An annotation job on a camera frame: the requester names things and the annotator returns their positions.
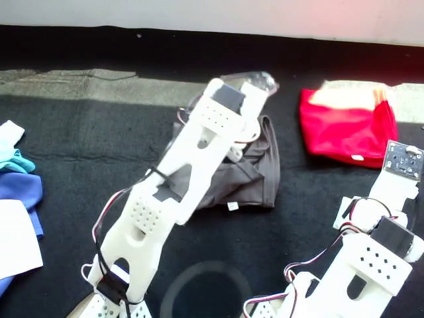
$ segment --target gray fabric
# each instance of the gray fabric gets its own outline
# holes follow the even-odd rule
[[[221,163],[198,209],[228,202],[274,207],[280,184],[278,146],[270,118],[263,115],[258,120],[261,127],[259,138],[250,145],[240,162]],[[180,128],[179,124],[174,124],[174,136]],[[188,166],[172,175],[171,190],[184,196],[189,176]]]

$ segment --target red fabric bag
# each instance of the red fabric bag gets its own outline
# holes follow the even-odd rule
[[[385,89],[303,89],[300,123],[308,152],[381,168],[398,127]]]

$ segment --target blue cloth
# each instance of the blue cloth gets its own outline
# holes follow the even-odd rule
[[[23,202],[38,238],[44,235],[35,211],[35,205],[41,200],[41,197],[42,186],[39,176],[17,172],[0,174],[0,199],[14,199]],[[13,277],[6,277],[0,280],[0,296],[9,287]]]
[[[27,174],[34,169],[34,162],[22,157],[19,149],[0,147],[0,172],[15,171]]]

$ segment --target floor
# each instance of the floor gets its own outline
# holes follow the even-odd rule
[[[175,107],[214,76],[266,70],[280,83],[264,109],[278,139],[280,192],[273,210],[217,207],[175,227],[146,295],[154,317],[238,317],[243,299],[285,288],[285,264],[331,242],[342,196],[368,193],[378,171],[305,153],[301,88],[393,87],[400,141],[424,148],[424,48],[109,27],[0,31],[0,119],[26,129],[19,148],[42,176],[46,233],[43,268],[13,282],[0,317],[65,317],[91,291],[80,266],[95,254],[90,230],[103,204],[158,159]],[[119,207],[107,224],[117,215]],[[424,236],[422,218],[415,232]],[[322,275],[332,256],[308,270]],[[220,272],[207,270],[218,263]],[[179,275],[196,266],[206,270],[170,299]],[[423,286],[420,261],[384,317],[422,317]]]

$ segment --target black carpet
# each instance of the black carpet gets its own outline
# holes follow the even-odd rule
[[[378,171],[306,155],[297,116],[301,88],[347,79],[424,83],[424,48],[117,28],[1,27],[0,34],[0,70],[107,68],[204,82],[266,70],[280,82],[264,110],[280,147],[275,209],[206,209],[175,227],[146,296],[154,317],[176,278],[200,262],[205,272],[176,296],[173,317],[237,317],[244,297],[281,291],[288,262],[309,259],[331,242],[342,196],[369,192]],[[157,160],[174,116],[169,107],[152,105],[0,96],[0,121],[26,129],[19,148],[42,176],[38,210],[46,234],[40,242],[44,267],[13,282],[0,299],[0,317],[64,317],[90,292],[80,266],[95,253],[91,226],[109,196]],[[420,128],[400,123],[400,140],[424,148]],[[109,223],[118,214],[115,209]],[[415,232],[424,237],[424,218]],[[308,270],[322,276],[330,261],[328,255]],[[384,317],[424,315],[424,260],[413,267]]]

